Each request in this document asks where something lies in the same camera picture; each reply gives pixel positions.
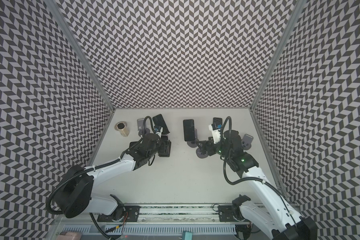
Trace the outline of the teal phone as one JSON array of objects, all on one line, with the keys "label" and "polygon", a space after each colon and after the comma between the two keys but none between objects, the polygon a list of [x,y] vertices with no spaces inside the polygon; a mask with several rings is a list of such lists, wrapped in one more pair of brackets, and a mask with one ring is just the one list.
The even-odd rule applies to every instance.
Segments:
[{"label": "teal phone", "polygon": [[221,128],[223,125],[223,119],[222,118],[213,118],[213,124],[216,126],[216,128]]},{"label": "teal phone", "polygon": [[168,135],[170,133],[162,114],[158,114],[158,115],[154,116],[153,121],[156,126],[163,128],[162,135]]}]

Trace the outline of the grey round stand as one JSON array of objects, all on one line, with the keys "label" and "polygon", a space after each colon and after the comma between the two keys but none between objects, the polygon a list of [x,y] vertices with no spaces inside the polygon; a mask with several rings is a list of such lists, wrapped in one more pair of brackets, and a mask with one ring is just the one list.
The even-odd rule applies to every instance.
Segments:
[{"label": "grey round stand", "polygon": [[252,142],[254,140],[254,137],[248,134],[244,134],[242,138],[242,147],[243,150],[247,151],[252,147]]},{"label": "grey round stand", "polygon": [[196,143],[196,141],[198,140],[198,139],[197,139],[197,136],[198,136],[198,134],[197,134],[197,129],[195,129],[195,140],[194,140],[194,141],[189,141],[189,142],[187,142],[187,145],[188,145],[190,148],[197,148],[197,147],[198,147],[198,145],[197,145],[197,143]]},{"label": "grey round stand", "polygon": [[208,151],[205,148],[197,148],[196,154],[197,154],[197,157],[200,159],[205,159],[209,156]]},{"label": "grey round stand", "polygon": [[149,134],[150,133],[150,129],[148,129],[148,128],[143,129],[143,121],[144,121],[144,119],[137,119],[139,137],[142,137],[143,134]]}]

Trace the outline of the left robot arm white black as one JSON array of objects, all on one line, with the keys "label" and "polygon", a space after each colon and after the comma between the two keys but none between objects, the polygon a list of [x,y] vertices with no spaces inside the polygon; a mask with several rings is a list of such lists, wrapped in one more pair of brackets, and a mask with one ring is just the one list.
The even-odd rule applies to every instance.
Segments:
[{"label": "left robot arm white black", "polygon": [[103,214],[120,219],[123,203],[115,196],[97,195],[94,188],[124,173],[152,165],[155,156],[167,158],[171,153],[167,136],[149,133],[131,142],[121,155],[101,165],[71,167],[52,191],[46,202],[47,212],[71,219],[82,213]]}]

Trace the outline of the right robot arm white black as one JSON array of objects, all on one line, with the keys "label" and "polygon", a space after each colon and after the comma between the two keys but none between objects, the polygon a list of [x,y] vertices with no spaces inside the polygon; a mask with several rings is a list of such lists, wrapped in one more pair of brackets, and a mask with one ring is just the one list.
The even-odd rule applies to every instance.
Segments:
[{"label": "right robot arm white black", "polygon": [[271,240],[316,240],[318,226],[310,217],[303,217],[265,176],[254,157],[245,152],[237,131],[226,131],[219,142],[214,138],[195,141],[201,155],[218,154],[223,160],[223,174],[228,184],[248,183],[266,208],[262,211],[250,197],[243,195],[232,201],[236,220],[248,220]]}]

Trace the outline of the teal phone on black stand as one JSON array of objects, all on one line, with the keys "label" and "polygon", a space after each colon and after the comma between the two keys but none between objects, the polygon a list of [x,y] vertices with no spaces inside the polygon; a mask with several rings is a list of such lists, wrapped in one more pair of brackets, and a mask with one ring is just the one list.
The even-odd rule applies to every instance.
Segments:
[{"label": "teal phone on black stand", "polygon": [[170,133],[162,114],[158,114],[158,115],[154,116],[153,121],[156,126],[163,128],[162,135],[168,135]]}]

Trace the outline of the spice jar with black lid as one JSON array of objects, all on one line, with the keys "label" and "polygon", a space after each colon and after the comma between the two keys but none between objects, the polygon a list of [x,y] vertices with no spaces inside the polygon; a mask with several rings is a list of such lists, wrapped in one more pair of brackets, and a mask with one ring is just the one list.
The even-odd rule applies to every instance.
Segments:
[{"label": "spice jar with black lid", "polygon": [[123,137],[128,137],[130,134],[128,124],[124,121],[116,123],[115,130],[118,131]]}]

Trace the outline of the metal base rail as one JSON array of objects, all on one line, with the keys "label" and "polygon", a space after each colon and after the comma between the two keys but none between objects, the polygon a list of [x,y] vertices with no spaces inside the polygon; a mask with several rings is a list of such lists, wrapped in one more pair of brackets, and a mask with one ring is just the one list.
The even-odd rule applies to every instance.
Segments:
[{"label": "metal base rail", "polygon": [[254,234],[258,229],[249,220],[237,220],[230,204],[127,204],[124,214],[114,220],[103,214],[81,214],[62,218],[63,232],[110,237]]}]

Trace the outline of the silver aluminium corner post right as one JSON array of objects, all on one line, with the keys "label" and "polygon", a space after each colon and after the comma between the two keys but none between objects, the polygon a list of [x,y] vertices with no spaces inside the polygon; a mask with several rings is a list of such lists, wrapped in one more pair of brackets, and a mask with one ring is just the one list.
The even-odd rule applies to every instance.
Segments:
[{"label": "silver aluminium corner post right", "polygon": [[303,12],[304,6],[306,4],[306,0],[298,0],[296,1],[296,5],[292,11],[292,14],[287,22],[287,25],[281,35],[281,39],[279,43],[277,44],[276,50],[274,52],[274,55],[271,58],[270,64],[265,72],[265,75],[260,83],[259,89],[255,95],[255,98],[251,104],[250,110],[253,112],[258,105],[259,101],[261,100],[261,97],[271,79],[271,76],[277,66],[277,63],[280,60],[280,57],[286,47],[286,44],[295,28],[295,25],[297,24],[300,15]]}]

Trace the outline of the silver aluminium corner post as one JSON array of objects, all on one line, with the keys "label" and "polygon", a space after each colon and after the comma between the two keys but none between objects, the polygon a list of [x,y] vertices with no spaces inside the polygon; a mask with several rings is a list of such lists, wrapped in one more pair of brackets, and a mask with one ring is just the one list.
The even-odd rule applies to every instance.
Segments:
[{"label": "silver aluminium corner post", "polygon": [[114,111],[115,108],[112,104],[112,101],[108,97],[106,91],[104,90],[103,86],[101,85],[100,80],[98,79],[95,71],[93,70],[92,66],[90,65],[88,59],[86,58],[85,54],[82,51],[81,46],[79,45],[77,39],[75,38],[71,28],[69,27],[68,23],[66,22],[63,14],[61,13],[56,1],[52,0],[45,0],[44,3],[46,4],[47,8],[51,12],[53,18],[56,20],[58,26],[62,30],[64,36],[66,37],[67,41],[71,45],[72,49],[76,53],[78,59],[80,60],[81,64],[87,71],[90,80],[94,84],[95,88],[97,89],[98,93],[105,101],[106,105]]},{"label": "silver aluminium corner post", "polygon": [[274,55],[271,58],[270,64],[265,72],[265,75],[260,83],[259,89],[255,95],[255,98],[251,104],[250,110],[253,112],[258,105],[259,101],[261,100],[261,97],[271,79],[271,76],[277,66],[277,63],[280,60],[280,57],[286,47],[286,44],[295,28],[295,25],[297,24],[300,15],[303,12],[304,6],[306,4],[306,0],[298,0],[296,1],[296,5],[292,11],[292,14],[287,22],[287,25],[281,35],[281,39],[279,43],[277,44],[276,50],[274,52]]}]

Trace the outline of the silver aluminium corner post left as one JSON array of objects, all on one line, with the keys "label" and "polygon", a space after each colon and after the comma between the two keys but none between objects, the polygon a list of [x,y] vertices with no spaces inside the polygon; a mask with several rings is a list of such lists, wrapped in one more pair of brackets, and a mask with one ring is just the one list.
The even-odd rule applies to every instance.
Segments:
[{"label": "silver aluminium corner post left", "polygon": [[80,60],[81,64],[87,71],[90,80],[94,84],[95,88],[97,89],[98,93],[105,101],[106,105],[114,111],[115,108],[112,104],[112,101],[108,97],[106,91],[104,90],[103,86],[101,85],[100,80],[98,79],[95,71],[93,70],[92,66],[90,65],[88,59],[86,58],[85,54],[82,51],[81,46],[79,45],[77,39],[75,38],[71,28],[69,27],[68,23],[66,22],[63,14],[61,13],[56,1],[52,0],[45,0],[44,3],[46,4],[47,8],[51,12],[53,18],[56,20],[58,26],[62,30],[64,36],[66,37],[67,41],[71,45],[72,49],[76,53],[78,59]]}]

